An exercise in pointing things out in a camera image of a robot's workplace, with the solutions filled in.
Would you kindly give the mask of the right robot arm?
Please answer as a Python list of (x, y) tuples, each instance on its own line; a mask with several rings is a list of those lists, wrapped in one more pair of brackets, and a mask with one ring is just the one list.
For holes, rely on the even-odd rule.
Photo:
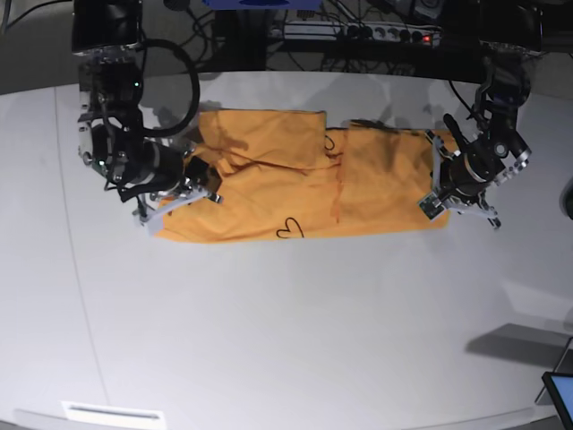
[[(78, 119), (79, 156), (105, 181), (105, 190), (127, 202), (144, 194), (183, 199), (198, 193), (220, 202), (220, 177), (208, 162), (163, 144), (182, 132), (200, 105), (195, 64), (176, 43), (148, 39), (141, 29), (140, 1), (76, 1), (73, 4), (72, 52), (81, 59)], [(165, 49), (181, 61), (191, 84), (184, 117), (168, 128), (148, 128), (140, 103), (143, 67), (138, 53)]]

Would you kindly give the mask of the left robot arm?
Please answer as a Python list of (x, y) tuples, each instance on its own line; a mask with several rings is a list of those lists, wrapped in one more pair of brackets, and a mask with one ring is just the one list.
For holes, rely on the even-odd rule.
[(458, 153), (438, 150), (440, 173), (433, 175), (433, 191), (441, 201), (477, 204), (486, 188), (527, 167), (531, 150), (517, 130), (517, 114), (531, 92), (525, 52), (539, 48), (541, 34), (541, 10), (535, 1), (479, 3), (476, 37), (483, 47), (484, 81), (469, 107), (478, 135), (468, 140), (453, 116), (443, 117)]

